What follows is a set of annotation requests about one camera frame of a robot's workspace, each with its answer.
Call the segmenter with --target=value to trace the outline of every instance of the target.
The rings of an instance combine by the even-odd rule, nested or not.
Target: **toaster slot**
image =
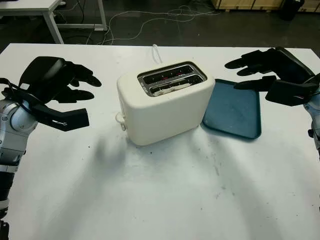
[[[190,61],[141,73],[141,87],[150,97],[171,93],[207,80],[206,75]]]
[[[180,89],[203,82],[204,80],[199,75],[191,75],[180,78],[175,81],[167,82],[165,84],[150,87],[150,92],[154,97],[168,94]]]
[[[183,74],[190,74],[193,72],[193,69],[189,65],[176,67],[167,71],[157,72],[152,75],[148,75],[143,77],[143,80],[146,84],[153,84],[162,80],[166,80],[169,78],[174,78]]]

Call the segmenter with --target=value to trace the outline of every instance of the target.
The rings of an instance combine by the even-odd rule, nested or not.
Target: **table leg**
[[[43,12],[44,20],[49,28],[49,31],[53,37],[53,40],[56,44],[64,44],[64,41],[60,35],[59,29],[56,25],[54,16],[52,12],[44,11]]]
[[[99,5],[99,10],[100,10],[100,16],[101,16],[103,30],[106,31],[108,29],[107,29],[107,22],[106,22],[104,4],[103,4],[102,0],[97,0],[97,1],[98,1],[98,5]]]

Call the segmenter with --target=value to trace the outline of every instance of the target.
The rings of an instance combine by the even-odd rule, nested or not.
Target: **desk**
[[[213,76],[239,77],[224,64],[252,47],[159,47],[163,61],[195,60]],[[289,49],[315,73],[310,49]],[[37,56],[82,64],[102,87],[88,101],[49,107],[86,108],[90,126],[62,132],[39,124],[9,198],[11,239],[24,240],[318,240],[320,162],[302,106],[260,95],[262,134],[249,141],[199,126],[144,147],[115,121],[116,81],[153,66],[151,46],[10,44],[1,77],[19,82]]]
[[[60,28],[101,28],[107,30],[102,0],[97,0],[102,24],[59,24]],[[56,25],[53,11],[61,0],[19,0],[0,2],[0,16],[43,16],[56,44],[64,41]]]

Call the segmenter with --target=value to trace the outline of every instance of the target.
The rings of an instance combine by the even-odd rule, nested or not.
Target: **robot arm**
[[[267,92],[265,99],[274,103],[287,106],[303,105],[312,118],[308,134],[314,139],[320,155],[320,73],[315,75],[282,47],[244,54],[241,58],[228,62],[225,67],[246,67],[238,71],[239,76],[274,72],[280,79],[275,75],[263,76],[259,80],[237,83],[234,88]]]
[[[85,108],[59,112],[46,106],[51,100],[59,103],[76,103],[93,99],[91,92],[72,90],[68,85],[79,86],[86,82],[100,87],[93,72],[82,65],[59,57],[39,56],[22,74],[19,85],[5,78],[7,84],[0,100],[0,219],[8,211],[8,194],[22,156],[26,153],[29,134],[38,122],[50,127],[70,131],[89,126]],[[9,224],[0,221],[0,240],[8,239]]]

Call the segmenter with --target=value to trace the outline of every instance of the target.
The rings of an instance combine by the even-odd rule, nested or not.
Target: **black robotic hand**
[[[91,92],[72,90],[68,86],[70,84],[78,87],[79,82],[86,82],[94,87],[101,86],[101,82],[93,76],[91,70],[51,56],[35,58],[23,72],[18,86],[5,78],[0,79],[0,83],[9,86],[2,92],[7,99],[16,101],[38,122],[62,131],[89,126],[86,109],[59,112],[45,104],[51,100],[76,103],[78,100],[93,99]]]
[[[320,75],[315,75],[282,47],[244,54],[241,58],[228,62],[225,67],[228,69],[246,67],[238,71],[239,76],[274,72],[280,79],[275,75],[264,76],[259,80],[237,83],[234,88],[268,92],[265,99],[279,104],[288,106],[306,104],[319,88]]]

